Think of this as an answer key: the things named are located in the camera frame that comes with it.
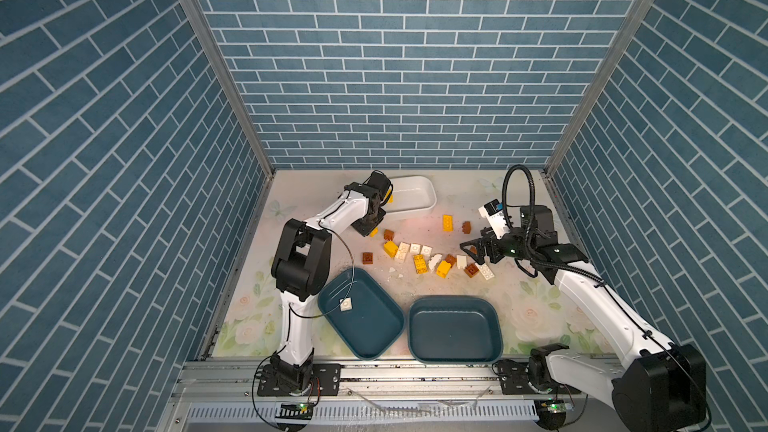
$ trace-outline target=lego brick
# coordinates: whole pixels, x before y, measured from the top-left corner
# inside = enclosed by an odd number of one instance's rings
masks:
[[[469,277],[475,277],[475,275],[480,272],[480,269],[477,264],[469,264],[464,267],[464,272],[466,272]]]
[[[442,254],[435,254],[434,257],[429,259],[429,271],[434,272],[435,268],[437,267],[437,264],[439,264],[441,260],[442,260]]]
[[[413,265],[416,266],[416,273],[417,274],[426,274],[427,264],[424,261],[424,256],[421,254],[416,254],[413,256]]]
[[[408,255],[408,250],[410,250],[411,245],[406,244],[405,242],[400,242],[400,246],[397,249],[397,254],[395,254],[395,260],[403,263],[406,261],[406,256]]]
[[[451,264],[446,261],[442,261],[440,262],[440,265],[438,265],[437,267],[436,274],[442,278],[446,278],[446,276],[448,275],[448,271],[450,270],[451,270]]]
[[[397,254],[397,250],[398,250],[397,245],[391,240],[387,241],[384,244],[384,252],[386,252],[386,254],[389,255],[389,257],[391,258],[395,258],[395,255]]]
[[[478,266],[478,269],[482,274],[482,276],[485,277],[485,280],[491,280],[492,278],[494,278],[494,274],[493,272],[491,272],[491,269],[488,266],[488,264],[480,265]]]

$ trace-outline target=blue brick wallpaper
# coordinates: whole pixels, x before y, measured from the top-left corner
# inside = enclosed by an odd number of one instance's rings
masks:
[[[278,168],[542,167],[632,0],[200,0]]]
[[[705,355],[717,430],[766,430],[768,0],[656,0],[556,183],[588,253]]]
[[[157,425],[263,177],[177,0],[0,0],[0,430]]]

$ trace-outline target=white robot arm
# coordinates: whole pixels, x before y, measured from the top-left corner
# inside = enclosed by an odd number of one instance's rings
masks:
[[[531,203],[520,208],[519,227],[512,224],[504,200],[514,170],[528,177]],[[584,312],[609,342],[616,358],[595,358],[562,344],[535,348],[528,379],[536,390],[570,385],[614,408],[632,432],[667,432],[696,425],[708,406],[706,363],[691,345],[678,346],[643,319],[600,277],[575,245],[558,243],[552,211],[534,204],[531,173],[524,166],[507,172],[502,203],[480,207],[490,227],[481,238],[460,245],[478,264],[504,257],[529,260],[539,273]]]
[[[338,199],[305,221],[289,220],[277,245],[272,276],[283,304],[280,349],[270,359],[278,385],[286,392],[301,394],[312,374],[312,329],[310,312],[330,272],[331,234],[352,226],[366,236],[386,214],[392,183],[374,171],[363,183],[344,187]],[[300,249],[309,246],[302,253]]]

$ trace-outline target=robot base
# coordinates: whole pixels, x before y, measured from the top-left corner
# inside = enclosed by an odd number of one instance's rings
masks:
[[[320,379],[321,394],[328,397],[337,396],[339,395],[340,376],[341,364],[312,364],[310,382],[313,382],[314,378]],[[278,387],[277,376],[270,364],[264,366],[256,395],[259,397],[293,397],[290,392]]]

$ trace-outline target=wire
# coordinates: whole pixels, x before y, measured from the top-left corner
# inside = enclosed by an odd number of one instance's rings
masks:
[[[576,417],[575,419],[571,420],[570,422],[566,422],[565,424],[562,424],[558,428],[558,430],[560,430],[563,427],[567,427],[569,425],[576,424],[578,422],[578,420],[581,419],[581,416],[584,415],[584,412],[587,411],[587,402],[589,402],[589,394],[587,394],[587,397],[584,398],[584,406],[581,408],[581,412],[578,413],[578,417]]]
[[[275,352],[275,354],[279,354],[280,352],[282,352],[285,349],[285,347],[286,347],[286,345],[283,345],[283,348],[281,350],[278,350],[277,352]],[[263,359],[261,359],[261,362],[259,362],[259,364],[256,366],[256,369],[254,370],[254,379],[250,383],[250,402],[254,405],[254,412],[256,412],[256,415],[259,416],[259,418],[261,419],[262,422],[264,422],[264,424],[266,424],[266,425],[268,425],[268,426],[270,426],[270,427],[272,427],[274,429],[280,430],[280,432],[285,432],[286,430],[288,430],[288,427],[286,427],[285,429],[282,429],[282,428],[280,428],[280,426],[277,425],[277,423],[273,424],[273,423],[269,422],[267,419],[265,419],[261,415],[261,413],[259,412],[259,409],[256,408],[256,398],[254,397],[254,395],[255,395],[254,388],[256,386],[256,376],[258,375],[259,379],[261,379],[261,375],[259,374],[259,372],[260,372],[259,369],[261,369],[261,365],[268,358],[270,358],[270,356],[266,356]]]
[[[629,314],[629,312],[627,312],[624,309],[624,307],[621,306],[621,303],[616,299],[616,297],[610,291],[610,288],[607,287],[607,283],[606,283],[606,281],[602,277],[600,277],[597,274],[593,274],[592,272],[585,271],[582,268],[570,265],[570,264],[555,264],[553,262],[548,262],[548,261],[541,260],[539,258],[535,258],[534,257],[534,254],[542,256],[541,254],[537,254],[533,250],[533,247],[531,246],[531,243],[530,243],[530,241],[531,241],[531,228],[532,228],[533,219],[534,219],[534,205],[535,205],[535,202],[536,202],[535,185],[534,185],[534,182],[533,182],[533,177],[531,175],[531,171],[529,171],[527,167],[519,165],[519,164],[516,165],[516,166],[512,166],[512,167],[509,168],[509,170],[507,170],[507,174],[504,176],[504,183],[502,185],[502,210],[504,212],[504,220],[506,221],[507,226],[510,227],[510,229],[512,229],[512,221],[509,219],[509,213],[508,213],[508,210],[507,210],[507,203],[506,203],[507,202],[507,186],[509,184],[510,176],[516,170],[522,170],[525,173],[526,178],[528,179],[528,191],[529,191],[528,223],[525,226],[525,232],[524,232],[524,237],[523,237],[523,241],[524,241],[524,246],[525,246],[526,252],[528,252],[528,254],[531,257],[528,261],[534,267],[539,266],[539,267],[543,267],[543,268],[554,268],[554,269],[560,269],[560,270],[565,270],[565,271],[572,272],[572,273],[575,273],[575,274],[579,274],[582,277],[589,278],[591,281],[595,282],[596,283],[596,285],[595,285],[596,288],[603,288],[606,291],[606,293],[608,294],[608,296],[610,297],[610,299],[614,303],[616,303],[617,307],[619,307],[619,310],[621,310],[624,313],[624,315],[627,316],[627,318],[632,322],[632,324],[634,324],[635,327],[637,327],[640,331],[643,332],[643,338],[650,339],[651,341],[653,341],[658,346],[658,348],[663,350],[672,360],[674,360],[674,362],[677,364],[677,367],[680,370],[683,371],[683,373],[686,375],[686,377],[688,377],[688,380],[690,380],[690,382],[696,388],[696,392],[699,394],[699,396],[701,396],[701,399],[704,402],[704,407],[706,408],[706,416],[708,418],[707,418],[706,423],[705,423],[705,425],[703,427],[701,427],[701,428],[699,428],[697,430],[692,430],[691,432],[703,432],[704,430],[709,428],[709,426],[712,425],[712,410],[710,409],[709,404],[706,402],[706,395],[704,394],[704,392],[701,390],[701,388],[696,383],[696,381],[690,376],[690,374],[688,374],[688,371],[685,370],[683,368],[683,366],[680,364],[680,362],[678,362],[677,359],[672,355],[672,353],[669,352],[663,345],[661,345],[659,343],[659,341],[657,341],[653,337],[653,332],[650,331],[650,330],[645,330],[644,328],[642,328],[640,326],[640,324],[637,321],[635,321],[634,318]],[[584,410],[586,408],[587,408],[587,403],[584,402]],[[584,410],[581,411],[581,414],[579,415],[579,417],[576,418],[573,422],[575,422],[576,420],[579,420],[579,418],[581,418],[581,415],[584,413]]]
[[[348,286],[346,290],[346,295],[344,296],[344,299],[342,299],[337,306],[329,310],[328,312],[325,312],[324,314],[318,314],[318,315],[299,315],[296,311],[293,310],[293,308],[288,304],[288,310],[289,313],[293,313],[293,315],[297,316],[298,318],[320,318],[325,317],[326,315],[330,314],[331,312],[335,311],[339,307],[341,307],[341,303],[346,300],[350,296],[350,292],[352,290],[352,284],[355,283],[355,258],[352,256],[352,250],[350,249],[350,246],[344,242],[344,239],[341,238],[341,235],[337,234],[336,231],[331,230],[330,228],[325,228],[323,226],[320,226],[322,229],[327,230],[328,232],[331,232],[333,235],[337,236],[338,239],[341,241],[341,244],[344,244],[344,247],[346,247],[346,251],[350,254],[350,260],[352,261],[352,276],[350,278],[350,285]]]

